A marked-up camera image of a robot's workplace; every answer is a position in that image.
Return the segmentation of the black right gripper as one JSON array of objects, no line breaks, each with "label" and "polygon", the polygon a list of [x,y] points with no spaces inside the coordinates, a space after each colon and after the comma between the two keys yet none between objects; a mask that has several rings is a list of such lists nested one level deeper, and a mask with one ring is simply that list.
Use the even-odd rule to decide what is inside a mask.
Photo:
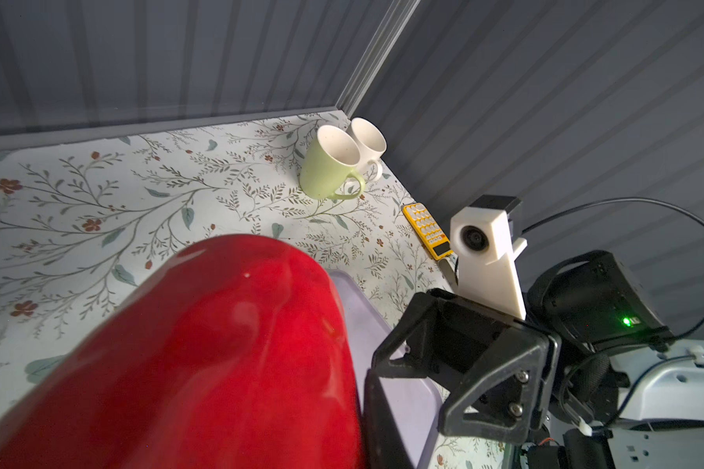
[{"label": "black right gripper", "polygon": [[504,330],[460,371],[443,315],[462,299],[441,288],[413,296],[371,369],[384,378],[460,378],[440,408],[439,433],[521,445],[542,426],[551,394],[551,411],[564,422],[610,420],[617,389],[631,384],[610,359],[637,347],[664,352],[674,338],[633,274],[608,251],[551,267],[526,299],[527,318],[561,337],[557,377],[555,336],[533,328]]}]

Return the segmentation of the red mug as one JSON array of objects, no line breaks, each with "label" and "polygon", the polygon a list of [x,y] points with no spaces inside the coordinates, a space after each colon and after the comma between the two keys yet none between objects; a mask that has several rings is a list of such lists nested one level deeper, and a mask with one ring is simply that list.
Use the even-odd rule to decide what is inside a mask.
[{"label": "red mug", "polygon": [[327,272],[266,236],[170,258],[0,419],[0,468],[362,468]]}]

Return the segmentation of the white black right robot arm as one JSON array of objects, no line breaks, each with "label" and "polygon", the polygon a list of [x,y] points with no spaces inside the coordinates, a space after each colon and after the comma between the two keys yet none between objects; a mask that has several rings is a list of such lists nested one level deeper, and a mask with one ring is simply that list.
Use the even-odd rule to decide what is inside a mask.
[{"label": "white black right robot arm", "polygon": [[564,466],[612,468],[627,462],[618,431],[704,423],[704,343],[672,332],[612,253],[562,261],[528,292],[510,256],[463,254],[458,287],[415,295],[372,359],[447,389],[441,434],[519,446],[552,416],[572,429]]}]

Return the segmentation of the light green mug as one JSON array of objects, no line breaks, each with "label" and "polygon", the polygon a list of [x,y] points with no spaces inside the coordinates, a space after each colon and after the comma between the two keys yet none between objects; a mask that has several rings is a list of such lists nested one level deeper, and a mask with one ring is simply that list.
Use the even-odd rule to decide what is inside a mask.
[{"label": "light green mug", "polygon": [[[311,199],[357,199],[366,189],[363,176],[356,170],[361,154],[345,131],[332,125],[318,128],[310,144],[299,175],[299,186]],[[344,182],[355,179],[355,193],[338,193]]]}]

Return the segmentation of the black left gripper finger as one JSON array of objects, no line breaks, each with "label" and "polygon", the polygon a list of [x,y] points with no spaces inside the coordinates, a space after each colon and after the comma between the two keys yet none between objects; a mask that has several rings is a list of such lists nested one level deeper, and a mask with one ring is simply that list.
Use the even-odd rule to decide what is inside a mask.
[{"label": "black left gripper finger", "polygon": [[392,410],[373,369],[364,383],[362,432],[369,469],[413,469],[414,466],[398,431]]}]

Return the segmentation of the white mug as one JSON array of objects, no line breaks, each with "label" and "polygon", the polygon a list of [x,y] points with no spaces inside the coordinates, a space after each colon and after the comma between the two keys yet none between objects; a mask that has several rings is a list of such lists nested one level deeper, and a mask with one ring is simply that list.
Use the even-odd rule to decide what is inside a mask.
[{"label": "white mug", "polygon": [[383,175],[381,158],[387,150],[383,133],[367,119],[355,117],[350,121],[347,134],[353,139],[360,153],[360,160],[356,165],[357,172],[365,176],[373,167],[375,175],[370,183],[379,181]]}]

